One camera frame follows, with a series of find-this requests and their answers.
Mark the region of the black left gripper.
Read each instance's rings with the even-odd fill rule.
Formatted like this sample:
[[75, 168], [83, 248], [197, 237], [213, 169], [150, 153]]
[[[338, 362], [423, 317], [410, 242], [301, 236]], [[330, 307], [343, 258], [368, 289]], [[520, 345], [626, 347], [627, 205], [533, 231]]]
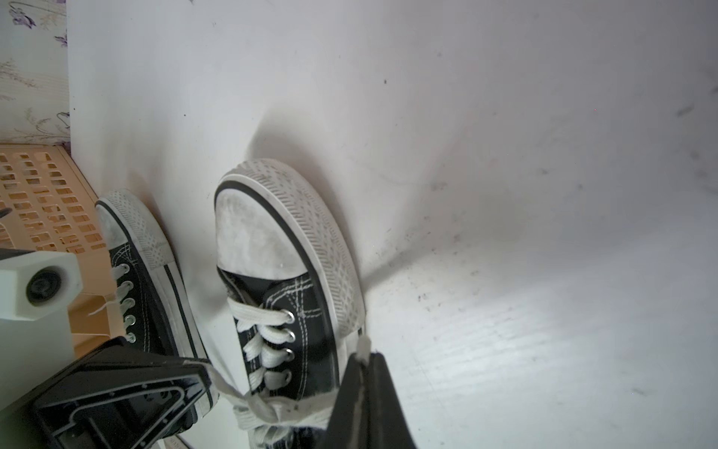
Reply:
[[209, 361], [106, 342], [1, 412], [4, 448], [150, 448], [211, 400]]

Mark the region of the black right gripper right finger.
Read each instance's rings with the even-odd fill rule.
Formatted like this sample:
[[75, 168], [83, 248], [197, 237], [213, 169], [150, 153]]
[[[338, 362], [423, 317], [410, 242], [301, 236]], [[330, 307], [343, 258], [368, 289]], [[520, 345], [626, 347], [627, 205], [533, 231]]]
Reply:
[[368, 448], [416, 449], [385, 357], [368, 364]]

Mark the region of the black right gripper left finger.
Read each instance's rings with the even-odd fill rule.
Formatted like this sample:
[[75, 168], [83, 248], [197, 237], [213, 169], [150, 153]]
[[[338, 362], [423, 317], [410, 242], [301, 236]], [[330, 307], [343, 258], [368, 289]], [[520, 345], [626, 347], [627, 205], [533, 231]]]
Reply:
[[318, 448], [366, 448], [368, 437], [366, 361], [352, 355], [342, 379], [327, 430]]

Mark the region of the black canvas sneaker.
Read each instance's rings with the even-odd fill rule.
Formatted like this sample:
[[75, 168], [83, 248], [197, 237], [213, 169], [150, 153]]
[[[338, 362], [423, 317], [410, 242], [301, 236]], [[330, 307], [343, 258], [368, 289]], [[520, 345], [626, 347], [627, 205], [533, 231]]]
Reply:
[[217, 271], [249, 385], [222, 395], [252, 447], [312, 448], [366, 320], [349, 247], [319, 193], [273, 159], [226, 173], [214, 212]]
[[153, 214], [125, 189], [101, 196], [95, 211], [110, 253], [125, 340], [147, 353], [206, 359], [181, 271]]

